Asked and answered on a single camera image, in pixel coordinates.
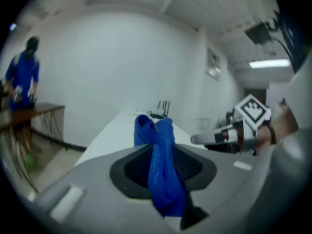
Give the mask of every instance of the ceiling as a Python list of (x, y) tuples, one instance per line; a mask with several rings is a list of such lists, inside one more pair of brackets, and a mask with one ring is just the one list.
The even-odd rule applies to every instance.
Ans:
[[(205, 24), (209, 36), (223, 49), (244, 87), (265, 88), (270, 80), (289, 81), (292, 68), (252, 70), (250, 61), (287, 58), (277, 42), (255, 45), (244, 31), (261, 21), (272, 22), (276, 0), (32, 0), (18, 18), (19, 30), (29, 31), (43, 19), (66, 9), (119, 3), (155, 9), (197, 29)], [(280, 32), (274, 37), (285, 44)]]

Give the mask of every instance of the blue towel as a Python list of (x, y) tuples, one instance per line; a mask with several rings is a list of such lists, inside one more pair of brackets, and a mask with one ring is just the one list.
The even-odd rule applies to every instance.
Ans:
[(185, 192), (174, 169), (172, 145), (175, 143), (172, 120), (154, 124), (145, 115), (135, 120), (135, 146), (153, 144), (148, 188), (154, 206), (163, 216), (183, 216)]

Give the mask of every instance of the blue shirt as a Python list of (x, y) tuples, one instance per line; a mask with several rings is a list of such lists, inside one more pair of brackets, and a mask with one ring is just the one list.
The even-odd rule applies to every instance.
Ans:
[(6, 72), (5, 79), (12, 81), (12, 86), (16, 89), (17, 86), (22, 87), (21, 97), (22, 102), (14, 103), (13, 99), (10, 99), (10, 109), (15, 110), (17, 108), (23, 108), (30, 105), (28, 99), (28, 91), (32, 78), (34, 83), (38, 83), (39, 74), (39, 62), (35, 57), (27, 58), (25, 53), (22, 52), (19, 57), (17, 65), (15, 65), (14, 58), (12, 59), (8, 71)]

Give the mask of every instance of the blue cloth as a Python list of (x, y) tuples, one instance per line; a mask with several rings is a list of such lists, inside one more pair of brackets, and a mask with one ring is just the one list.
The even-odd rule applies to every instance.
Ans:
[(153, 144), (148, 175), (148, 188), (154, 206), (163, 216), (183, 216), (185, 192), (176, 174), (172, 156), (175, 143), (172, 120), (165, 118), (154, 124), (145, 115), (135, 120), (135, 146)]
[(10, 109), (12, 111), (19, 108), (25, 108), (30, 105), (27, 93), (30, 89), (32, 78), (34, 79), (34, 83), (38, 83), (38, 74), (39, 63), (36, 62), (34, 56), (27, 58), (25, 53), (22, 52), (16, 66), (14, 58), (12, 59), (6, 72), (5, 79), (12, 81), (14, 89), (16, 89), (17, 86), (21, 86), (23, 89), (21, 93), (21, 97), (23, 98), (22, 102), (14, 103), (13, 100), (10, 99)]

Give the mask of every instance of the gray plastic surface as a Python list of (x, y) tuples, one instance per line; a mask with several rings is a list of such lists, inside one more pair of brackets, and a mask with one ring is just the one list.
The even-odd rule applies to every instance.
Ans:
[[(309, 138), (309, 134), (304, 132), (286, 139), (284, 142), (286, 146), (277, 146), (279, 151), (274, 155), (274, 159), (275, 146), (264, 150), (260, 156), (254, 157), (247, 153), (233, 155), (183, 145), (188, 150), (211, 160), (217, 166), (217, 173), (213, 181), (205, 189), (191, 192), (194, 206), (199, 206), (210, 216), (183, 232), (186, 234), (243, 233), (246, 218), (252, 220), (254, 219), (252, 213), (258, 212), (257, 208), (251, 211), (254, 205), (257, 206), (255, 202), (258, 198), (266, 195), (270, 199), (270, 194), (267, 195), (268, 192), (262, 191), (262, 189), (269, 181), (267, 175), (271, 174), (271, 171), (282, 171), (286, 178), (288, 176), (287, 166), (294, 166), (289, 176), (293, 177), (292, 181), (296, 181), (294, 178), (305, 174), (302, 169), (310, 168), (305, 160), (310, 162), (311, 159), (300, 155), (302, 154), (300, 149), (309, 148), (307, 144), (300, 144), (307, 142), (307, 138)], [(78, 165), (49, 187), (35, 202), (49, 212), (55, 204), (55, 198), (64, 193), (68, 186), (74, 184), (85, 188), (86, 193), (67, 217), (65, 224), (79, 232), (86, 234), (177, 233), (161, 217), (150, 200), (127, 198), (113, 185), (110, 179), (109, 172), (112, 164), (141, 147), (125, 149)], [(237, 160), (252, 164), (253, 169), (246, 171), (233, 166)], [(296, 188), (302, 188), (306, 180), (307, 176), (304, 176), (304, 179), (295, 185), (290, 185), (292, 186), (290, 192)], [(274, 187), (280, 186), (278, 183), (277, 180), (276, 185), (272, 186), (271, 195), (274, 195)]]

